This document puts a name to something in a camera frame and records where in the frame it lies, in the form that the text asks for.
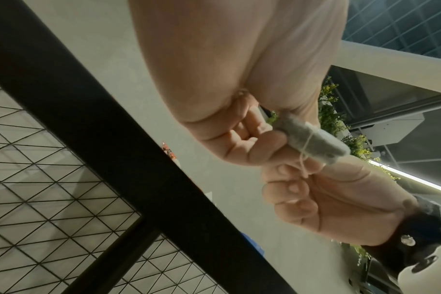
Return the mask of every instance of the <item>dark grid panel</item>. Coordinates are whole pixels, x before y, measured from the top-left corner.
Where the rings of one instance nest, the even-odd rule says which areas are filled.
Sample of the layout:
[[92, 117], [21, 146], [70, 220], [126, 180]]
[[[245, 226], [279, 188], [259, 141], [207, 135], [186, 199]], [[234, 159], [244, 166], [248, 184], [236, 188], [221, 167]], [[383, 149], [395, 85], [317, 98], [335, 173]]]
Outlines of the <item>dark grid panel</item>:
[[[0, 89], [0, 294], [60, 294], [138, 217]], [[112, 293], [223, 291], [161, 237]]]
[[343, 39], [441, 58], [441, 0], [352, 0]]

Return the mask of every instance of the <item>black bar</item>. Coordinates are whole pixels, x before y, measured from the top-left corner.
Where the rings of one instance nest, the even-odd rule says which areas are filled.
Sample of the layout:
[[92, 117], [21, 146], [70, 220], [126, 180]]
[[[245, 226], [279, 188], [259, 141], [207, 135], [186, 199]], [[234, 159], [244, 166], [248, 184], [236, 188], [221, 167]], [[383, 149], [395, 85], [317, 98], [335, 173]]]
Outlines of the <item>black bar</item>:
[[400, 105], [388, 110], [366, 115], [363, 118], [345, 122], [352, 129], [363, 128], [372, 124], [380, 124], [405, 116], [441, 109], [441, 94], [431, 98]]
[[160, 234], [140, 217], [62, 294], [108, 294]]
[[229, 294], [295, 293], [20, 0], [0, 1], [0, 87]]

